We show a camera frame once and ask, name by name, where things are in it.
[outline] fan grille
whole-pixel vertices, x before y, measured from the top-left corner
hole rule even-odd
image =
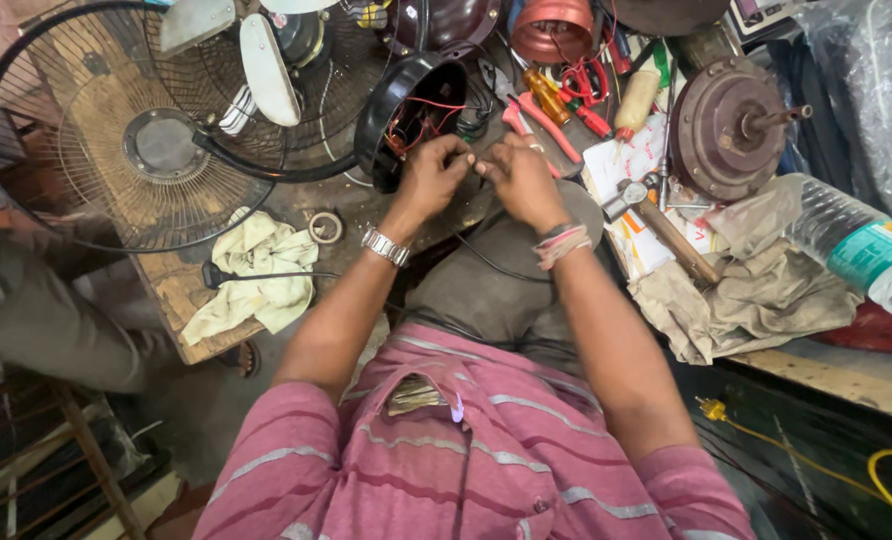
[[[350,128],[382,77],[391,54],[374,30],[361,28],[349,15],[363,0],[341,0],[323,17],[322,53],[309,65],[290,68],[300,102],[301,122],[284,128],[257,109],[242,105],[246,86],[238,27],[156,65],[176,104],[233,154],[250,163],[300,171],[327,166],[353,150]],[[160,23],[148,21],[150,47],[160,50]],[[218,126],[233,113],[248,118],[235,135]],[[330,149],[322,144],[328,141]]]
[[[244,219],[272,189],[207,156],[170,181],[130,163],[124,137],[134,119],[182,115],[143,33],[160,16],[138,2],[76,7],[0,60],[0,185],[80,243],[127,252],[188,246]],[[100,240],[103,229],[117,241]]]

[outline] fan guard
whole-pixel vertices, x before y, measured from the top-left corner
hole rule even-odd
[[[127,253],[200,243],[248,217],[274,186],[191,145],[194,124],[160,80],[143,31],[164,11],[73,7],[0,58],[0,188],[78,243]]]
[[[284,58],[302,111],[300,123],[291,128],[273,123],[249,106],[251,100],[243,93],[247,85],[238,24],[178,55],[157,55],[156,65],[175,103],[202,128],[197,144],[253,176],[318,182],[356,165],[356,118],[393,57],[376,29],[355,16],[371,4],[372,0],[340,0],[320,11],[319,17],[312,14],[312,21],[323,29],[317,54],[311,60],[304,58],[303,65]],[[273,15],[270,19],[277,30],[280,21]],[[160,50],[160,26],[155,20],[148,24],[154,51]],[[223,129],[236,122],[239,129]]]

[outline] silver wristwatch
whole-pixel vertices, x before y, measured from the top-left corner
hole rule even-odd
[[[386,238],[375,227],[369,227],[366,236],[362,238],[362,245],[389,259],[392,264],[403,267],[405,259],[409,257],[409,249],[397,246],[395,242]]]

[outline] ring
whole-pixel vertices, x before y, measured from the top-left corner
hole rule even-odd
[[[332,221],[332,224],[335,226],[335,234],[328,238],[319,236],[315,230],[315,224],[320,219]],[[312,216],[312,219],[309,220],[309,236],[312,237],[312,241],[317,244],[333,244],[337,242],[339,238],[342,237],[342,222],[339,221],[339,216],[332,212],[320,212],[317,215]]]

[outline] wire cutter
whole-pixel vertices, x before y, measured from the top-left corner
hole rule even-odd
[[[582,157],[572,148],[572,144],[563,135],[559,127],[556,126],[556,123],[546,116],[543,110],[532,100],[532,92],[523,92],[517,99],[513,95],[512,83],[509,82],[505,74],[483,58],[479,59],[479,70],[482,73],[482,80],[496,93],[496,97],[500,99],[500,102],[506,106],[506,110],[502,114],[502,121],[512,126],[513,131],[521,136],[532,135],[533,131],[523,117],[522,111],[525,111],[543,126],[570,160],[576,164],[582,162]],[[549,165],[549,170],[555,170],[552,164]],[[553,172],[552,176],[560,178],[558,171]]]
[[[562,92],[582,98],[582,103],[586,107],[602,103],[609,95],[605,68],[595,58],[582,59],[577,64],[571,65],[563,71]]]

